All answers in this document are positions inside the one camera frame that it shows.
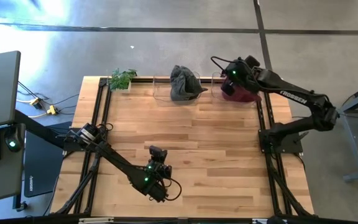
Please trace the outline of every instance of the yellow connector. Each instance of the yellow connector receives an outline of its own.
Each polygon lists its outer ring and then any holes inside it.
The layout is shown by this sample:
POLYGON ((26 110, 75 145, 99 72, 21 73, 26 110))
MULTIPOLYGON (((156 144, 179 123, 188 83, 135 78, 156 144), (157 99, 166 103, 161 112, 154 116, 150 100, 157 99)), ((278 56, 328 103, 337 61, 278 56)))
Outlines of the yellow connector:
POLYGON ((47 113, 51 114, 51 115, 56 115, 57 114, 56 108, 53 105, 50 105, 49 110, 47 111, 47 113))
POLYGON ((40 98, 35 98, 34 100, 30 100, 30 105, 34 106, 36 103, 39 103, 40 98))

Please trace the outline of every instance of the metal bracket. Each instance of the metal bracket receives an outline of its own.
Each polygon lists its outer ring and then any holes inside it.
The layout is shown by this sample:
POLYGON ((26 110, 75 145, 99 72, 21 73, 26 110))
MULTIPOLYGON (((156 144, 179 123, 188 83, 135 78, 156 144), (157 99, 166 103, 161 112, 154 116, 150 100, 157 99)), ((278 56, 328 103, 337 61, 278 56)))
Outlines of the metal bracket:
POLYGON ((99 79, 99 87, 107 85, 108 78, 100 78, 99 79))
POLYGON ((189 224, 188 218, 178 218, 178 224, 189 224))
POLYGON ((114 217, 80 218, 78 223, 114 223, 114 217))
POLYGON ((289 134, 285 136, 281 145, 274 146, 268 137, 268 130, 259 130, 259 146, 263 153, 302 153, 302 143, 299 133, 289 134))

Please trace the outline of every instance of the clear plastic container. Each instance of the clear plastic container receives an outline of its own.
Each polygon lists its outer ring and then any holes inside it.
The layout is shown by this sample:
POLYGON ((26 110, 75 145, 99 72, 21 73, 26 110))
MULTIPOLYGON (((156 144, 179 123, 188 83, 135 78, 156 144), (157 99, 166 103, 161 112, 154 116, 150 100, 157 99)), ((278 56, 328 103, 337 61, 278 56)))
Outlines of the clear plastic container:
MULTIPOLYGON (((201 84, 200 75, 197 72, 193 73, 201 84)), ((171 83, 169 77, 153 77, 153 97, 159 106, 196 106, 201 94, 202 93, 200 93, 197 98, 192 100, 172 101, 171 83)))

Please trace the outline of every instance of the desk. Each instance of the desk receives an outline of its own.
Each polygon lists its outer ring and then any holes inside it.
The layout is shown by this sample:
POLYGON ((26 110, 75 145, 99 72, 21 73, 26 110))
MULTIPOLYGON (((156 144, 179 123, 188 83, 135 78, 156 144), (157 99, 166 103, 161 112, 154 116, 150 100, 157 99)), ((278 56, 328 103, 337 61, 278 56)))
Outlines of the desk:
MULTIPOLYGON (((90 123, 100 77, 84 77, 73 127, 90 123)), ((289 122, 288 100, 271 95, 276 122, 289 122)), ((101 120, 104 102, 99 110, 101 120)), ((127 177, 102 159, 92 216, 114 217, 269 217, 273 215, 265 157, 260 153, 256 105, 220 101, 204 92, 196 106, 164 107, 153 98, 151 83, 132 83, 131 93, 113 93, 108 139, 128 161, 146 165, 150 145, 168 150, 166 164, 183 187, 173 202, 149 201, 127 177)), ((283 154, 287 184, 298 201, 313 213, 302 163, 283 154)), ((84 153, 63 161, 51 212, 68 200, 78 185, 84 153)), ((88 198, 85 189, 82 208, 88 198)), ((175 184, 168 190, 176 196, 175 184)), ((278 191, 283 210, 282 193, 278 191)))

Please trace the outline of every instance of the desk leg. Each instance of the desk leg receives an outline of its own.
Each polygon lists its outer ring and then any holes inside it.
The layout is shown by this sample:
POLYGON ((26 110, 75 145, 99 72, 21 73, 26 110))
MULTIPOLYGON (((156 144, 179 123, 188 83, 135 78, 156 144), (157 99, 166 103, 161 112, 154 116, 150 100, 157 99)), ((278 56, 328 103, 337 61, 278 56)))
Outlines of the desk leg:
POLYGON ((27 208, 26 202, 21 202, 22 195, 18 194, 13 196, 13 206, 12 209, 16 209, 17 212, 21 212, 27 208))

